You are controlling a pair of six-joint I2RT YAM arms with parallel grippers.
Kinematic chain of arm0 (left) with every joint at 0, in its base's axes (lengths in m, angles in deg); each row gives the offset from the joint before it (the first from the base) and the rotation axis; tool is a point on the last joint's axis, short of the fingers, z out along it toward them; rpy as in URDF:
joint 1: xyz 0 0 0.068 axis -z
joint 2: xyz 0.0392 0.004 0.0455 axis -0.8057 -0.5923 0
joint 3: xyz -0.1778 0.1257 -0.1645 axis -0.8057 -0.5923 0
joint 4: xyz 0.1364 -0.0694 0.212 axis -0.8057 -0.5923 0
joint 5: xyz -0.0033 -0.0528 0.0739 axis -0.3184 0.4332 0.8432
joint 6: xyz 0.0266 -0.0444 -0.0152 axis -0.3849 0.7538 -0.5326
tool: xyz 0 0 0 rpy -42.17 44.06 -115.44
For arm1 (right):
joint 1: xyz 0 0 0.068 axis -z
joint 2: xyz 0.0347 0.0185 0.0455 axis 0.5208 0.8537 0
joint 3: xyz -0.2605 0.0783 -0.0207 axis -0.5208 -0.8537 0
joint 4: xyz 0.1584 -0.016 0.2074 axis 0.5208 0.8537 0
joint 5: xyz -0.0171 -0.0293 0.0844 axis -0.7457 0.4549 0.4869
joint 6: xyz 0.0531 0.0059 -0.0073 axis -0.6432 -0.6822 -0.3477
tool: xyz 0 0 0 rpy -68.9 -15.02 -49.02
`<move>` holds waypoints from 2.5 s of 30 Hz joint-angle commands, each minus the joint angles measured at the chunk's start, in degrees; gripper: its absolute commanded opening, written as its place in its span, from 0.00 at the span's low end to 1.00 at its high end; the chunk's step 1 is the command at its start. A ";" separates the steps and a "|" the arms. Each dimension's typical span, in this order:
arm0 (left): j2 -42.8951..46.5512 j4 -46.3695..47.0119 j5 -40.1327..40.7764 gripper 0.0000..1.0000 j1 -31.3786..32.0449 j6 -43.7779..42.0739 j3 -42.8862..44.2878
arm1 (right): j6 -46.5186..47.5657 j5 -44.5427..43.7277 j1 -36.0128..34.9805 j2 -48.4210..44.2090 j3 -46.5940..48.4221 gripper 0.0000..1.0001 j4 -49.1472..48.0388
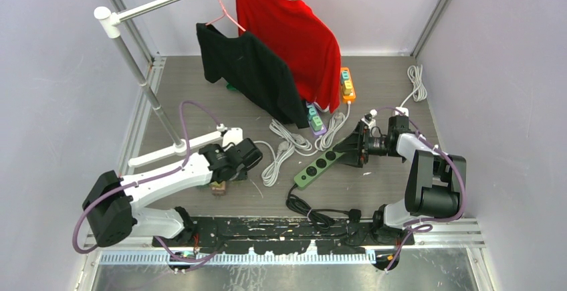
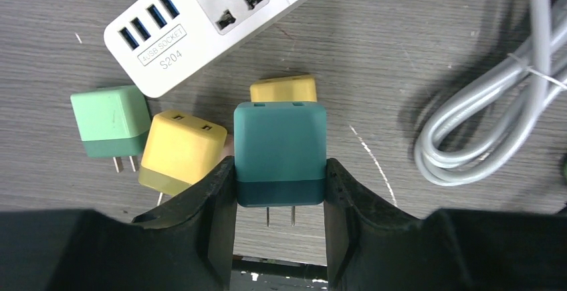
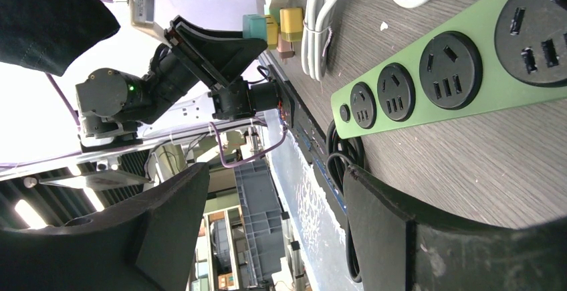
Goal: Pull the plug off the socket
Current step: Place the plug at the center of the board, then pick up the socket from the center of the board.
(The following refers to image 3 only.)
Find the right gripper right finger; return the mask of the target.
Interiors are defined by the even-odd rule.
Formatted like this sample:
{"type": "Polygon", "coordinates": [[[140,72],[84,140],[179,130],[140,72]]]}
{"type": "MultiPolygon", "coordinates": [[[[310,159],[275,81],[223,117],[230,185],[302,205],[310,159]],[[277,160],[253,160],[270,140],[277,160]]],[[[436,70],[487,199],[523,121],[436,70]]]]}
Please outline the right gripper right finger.
{"type": "Polygon", "coordinates": [[[566,219],[511,229],[448,213],[356,165],[344,175],[365,290],[565,290],[566,219]]]}

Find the pink plug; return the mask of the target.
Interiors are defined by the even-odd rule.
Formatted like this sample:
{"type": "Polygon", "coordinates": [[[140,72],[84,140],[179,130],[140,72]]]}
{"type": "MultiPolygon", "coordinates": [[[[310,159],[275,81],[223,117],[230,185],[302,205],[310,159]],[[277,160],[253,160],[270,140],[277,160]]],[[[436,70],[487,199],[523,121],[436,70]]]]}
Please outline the pink plug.
{"type": "Polygon", "coordinates": [[[295,51],[293,48],[293,43],[286,41],[283,37],[282,34],[278,35],[278,43],[277,43],[277,48],[276,48],[277,52],[278,52],[278,56],[282,61],[286,61],[289,58],[292,58],[295,56],[295,51]]]}

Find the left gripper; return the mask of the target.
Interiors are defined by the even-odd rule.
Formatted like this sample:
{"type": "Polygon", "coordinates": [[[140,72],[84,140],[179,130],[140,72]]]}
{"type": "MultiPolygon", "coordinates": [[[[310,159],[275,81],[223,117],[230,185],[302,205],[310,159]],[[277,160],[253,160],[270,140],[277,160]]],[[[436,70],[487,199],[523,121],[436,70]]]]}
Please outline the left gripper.
{"type": "Polygon", "coordinates": [[[173,54],[209,89],[229,87],[267,49],[241,31],[210,30],[176,16],[164,31],[173,54]]]}

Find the teal plug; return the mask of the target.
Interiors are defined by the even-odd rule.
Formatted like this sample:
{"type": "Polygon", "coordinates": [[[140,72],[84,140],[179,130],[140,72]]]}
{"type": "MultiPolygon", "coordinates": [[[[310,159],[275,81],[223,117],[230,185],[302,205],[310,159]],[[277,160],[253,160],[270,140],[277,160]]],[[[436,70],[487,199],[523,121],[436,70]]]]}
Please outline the teal plug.
{"type": "Polygon", "coordinates": [[[267,20],[258,14],[242,17],[242,36],[245,39],[262,39],[267,41],[267,20]]]}

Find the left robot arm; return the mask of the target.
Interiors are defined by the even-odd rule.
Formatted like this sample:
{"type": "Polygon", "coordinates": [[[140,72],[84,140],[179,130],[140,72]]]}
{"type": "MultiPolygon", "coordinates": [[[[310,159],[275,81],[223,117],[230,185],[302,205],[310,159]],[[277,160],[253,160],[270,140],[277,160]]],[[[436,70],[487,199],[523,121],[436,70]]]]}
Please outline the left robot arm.
{"type": "Polygon", "coordinates": [[[236,121],[277,108],[276,82],[254,84],[243,72],[268,44],[242,31],[210,30],[176,17],[143,77],[112,68],[76,85],[83,152],[140,144],[138,130],[161,119],[236,121]]]}

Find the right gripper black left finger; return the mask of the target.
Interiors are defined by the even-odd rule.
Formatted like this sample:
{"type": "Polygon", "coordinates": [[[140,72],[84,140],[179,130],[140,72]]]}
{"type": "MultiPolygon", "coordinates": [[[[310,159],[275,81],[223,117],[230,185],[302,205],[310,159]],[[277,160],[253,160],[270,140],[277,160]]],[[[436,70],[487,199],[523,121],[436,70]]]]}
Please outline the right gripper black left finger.
{"type": "Polygon", "coordinates": [[[209,187],[197,163],[63,227],[1,230],[2,290],[184,290],[209,187]]]}

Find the green power strip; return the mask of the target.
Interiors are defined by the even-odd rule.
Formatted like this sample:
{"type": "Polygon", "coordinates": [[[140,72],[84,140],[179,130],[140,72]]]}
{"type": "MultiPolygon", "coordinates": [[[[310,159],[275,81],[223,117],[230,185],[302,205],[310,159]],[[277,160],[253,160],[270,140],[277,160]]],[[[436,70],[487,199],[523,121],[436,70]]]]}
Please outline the green power strip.
{"type": "Polygon", "coordinates": [[[566,0],[479,0],[332,95],[342,138],[564,99],[566,0]]]}

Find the yellow plug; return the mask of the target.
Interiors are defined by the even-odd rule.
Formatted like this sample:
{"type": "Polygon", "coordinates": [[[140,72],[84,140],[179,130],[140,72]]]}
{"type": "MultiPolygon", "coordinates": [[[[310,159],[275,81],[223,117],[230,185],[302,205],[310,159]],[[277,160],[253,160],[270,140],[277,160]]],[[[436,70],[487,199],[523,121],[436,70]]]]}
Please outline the yellow plug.
{"type": "Polygon", "coordinates": [[[272,15],[265,15],[267,48],[276,50],[279,42],[279,25],[272,15]]]}
{"type": "Polygon", "coordinates": [[[279,11],[280,32],[283,40],[298,42],[303,37],[303,9],[301,7],[282,8],[279,11]]]}

